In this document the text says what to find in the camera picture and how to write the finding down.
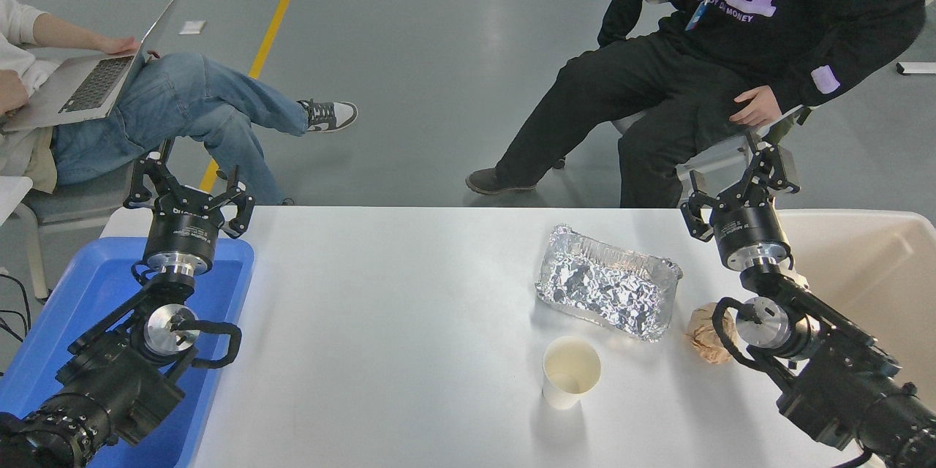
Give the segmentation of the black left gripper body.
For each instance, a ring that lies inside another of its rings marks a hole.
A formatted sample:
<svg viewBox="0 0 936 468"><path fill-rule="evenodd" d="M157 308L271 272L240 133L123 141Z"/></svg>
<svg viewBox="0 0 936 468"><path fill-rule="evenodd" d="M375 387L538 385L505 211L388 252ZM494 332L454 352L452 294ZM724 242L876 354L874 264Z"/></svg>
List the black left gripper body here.
<svg viewBox="0 0 936 468"><path fill-rule="evenodd" d="M197 190L157 196L144 258L168 252L213 258L224 217L207 209L211 198Z"/></svg>

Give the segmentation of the laptop person's right hand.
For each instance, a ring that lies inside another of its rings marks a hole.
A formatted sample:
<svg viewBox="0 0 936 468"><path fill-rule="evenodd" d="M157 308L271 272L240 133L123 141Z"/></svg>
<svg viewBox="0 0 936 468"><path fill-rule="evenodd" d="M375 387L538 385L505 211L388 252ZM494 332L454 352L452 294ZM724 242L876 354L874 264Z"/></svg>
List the laptop person's right hand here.
<svg viewBox="0 0 936 468"><path fill-rule="evenodd" d="M0 112L10 114L22 108L29 100L26 85L15 70L0 71Z"/></svg>

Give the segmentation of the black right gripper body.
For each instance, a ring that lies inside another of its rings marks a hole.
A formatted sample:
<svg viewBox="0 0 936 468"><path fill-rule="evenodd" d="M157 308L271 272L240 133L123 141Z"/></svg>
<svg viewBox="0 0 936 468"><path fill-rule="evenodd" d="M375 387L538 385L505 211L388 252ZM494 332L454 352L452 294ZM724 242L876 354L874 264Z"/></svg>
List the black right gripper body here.
<svg viewBox="0 0 936 468"><path fill-rule="evenodd" d="M765 186L730 186L717 195L711 226L722 264L779 264L791 248Z"/></svg>

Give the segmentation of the lanyard person's left hand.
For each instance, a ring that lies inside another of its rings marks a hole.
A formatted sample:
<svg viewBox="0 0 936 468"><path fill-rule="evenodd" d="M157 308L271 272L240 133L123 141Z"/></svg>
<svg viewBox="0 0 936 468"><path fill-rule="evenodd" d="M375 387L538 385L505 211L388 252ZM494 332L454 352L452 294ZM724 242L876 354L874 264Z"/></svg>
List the lanyard person's left hand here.
<svg viewBox="0 0 936 468"><path fill-rule="evenodd" d="M748 89L736 96L734 102L742 105L742 108L729 116L733 124L763 127L775 124L783 116L774 91L769 86Z"/></svg>

